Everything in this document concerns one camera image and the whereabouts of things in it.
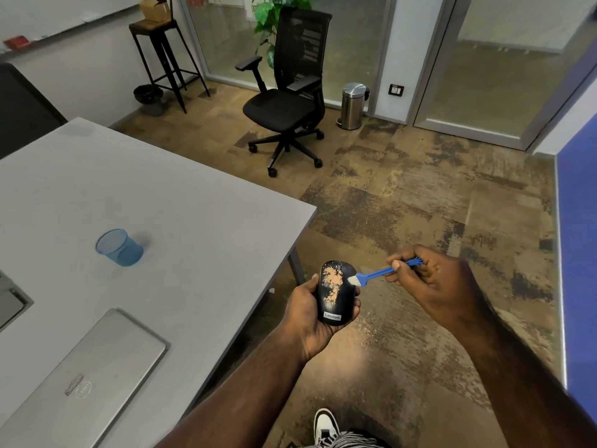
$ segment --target person's left hand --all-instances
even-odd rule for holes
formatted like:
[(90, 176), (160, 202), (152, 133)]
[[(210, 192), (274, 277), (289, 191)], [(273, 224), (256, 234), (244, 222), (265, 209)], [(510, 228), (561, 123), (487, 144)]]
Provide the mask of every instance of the person's left hand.
[[(299, 337), (304, 350), (303, 360), (305, 362), (323, 351), (334, 333), (354, 321), (361, 312), (361, 301), (355, 299), (350, 322), (335, 327), (320, 322), (317, 319), (317, 301), (312, 294), (317, 288), (318, 281), (319, 275), (316, 273), (309, 281), (294, 288), (280, 323), (280, 328), (287, 331), (289, 336)], [(360, 293), (361, 291), (357, 287), (356, 295)]]

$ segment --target blue cup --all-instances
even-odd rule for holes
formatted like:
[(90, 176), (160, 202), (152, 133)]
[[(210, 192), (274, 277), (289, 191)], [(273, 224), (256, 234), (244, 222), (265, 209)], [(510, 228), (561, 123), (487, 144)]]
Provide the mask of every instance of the blue cup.
[(95, 243), (95, 251), (122, 267), (132, 266), (143, 256), (143, 247), (120, 228), (102, 234)]

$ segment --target white table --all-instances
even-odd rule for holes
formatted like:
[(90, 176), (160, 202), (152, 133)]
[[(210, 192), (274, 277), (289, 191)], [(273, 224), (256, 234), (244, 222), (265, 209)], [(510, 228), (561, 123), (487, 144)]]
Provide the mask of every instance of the white table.
[[(286, 258), (303, 280), (294, 247), (315, 211), (83, 119), (1, 160), (0, 270), (34, 304), (0, 332), (0, 425), (121, 308), (171, 347), (101, 446), (156, 443)], [(146, 244), (130, 268), (94, 251), (114, 227)]]

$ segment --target potted plant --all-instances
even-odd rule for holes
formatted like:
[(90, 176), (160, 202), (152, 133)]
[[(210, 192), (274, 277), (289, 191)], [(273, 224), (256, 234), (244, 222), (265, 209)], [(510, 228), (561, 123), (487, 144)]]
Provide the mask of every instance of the potted plant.
[(263, 44), (269, 44), (266, 52), (267, 64), (273, 69), (273, 52), (276, 44), (276, 34), (278, 32), (278, 20), (280, 11), (284, 6), (300, 7), (302, 9), (311, 9), (311, 0), (261, 0), (255, 5), (255, 19), (257, 26), (254, 33), (259, 35), (259, 45), (255, 49), (255, 54)]

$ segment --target blue brush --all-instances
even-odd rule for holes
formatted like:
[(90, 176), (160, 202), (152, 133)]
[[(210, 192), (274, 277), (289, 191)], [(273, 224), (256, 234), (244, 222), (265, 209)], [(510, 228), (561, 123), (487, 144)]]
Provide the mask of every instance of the blue brush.
[[(405, 261), (405, 263), (407, 263), (407, 265), (411, 267), (421, 266), (422, 264), (424, 264), (423, 260), (418, 256), (415, 256), (414, 258)], [(354, 277), (349, 277), (348, 282), (353, 286), (365, 286), (367, 284), (367, 281), (369, 281), (371, 278), (381, 277), (382, 275), (387, 275), (388, 273), (392, 273), (393, 271), (394, 269), (392, 269), (391, 267), (386, 267), (385, 269), (373, 273), (357, 273)]]

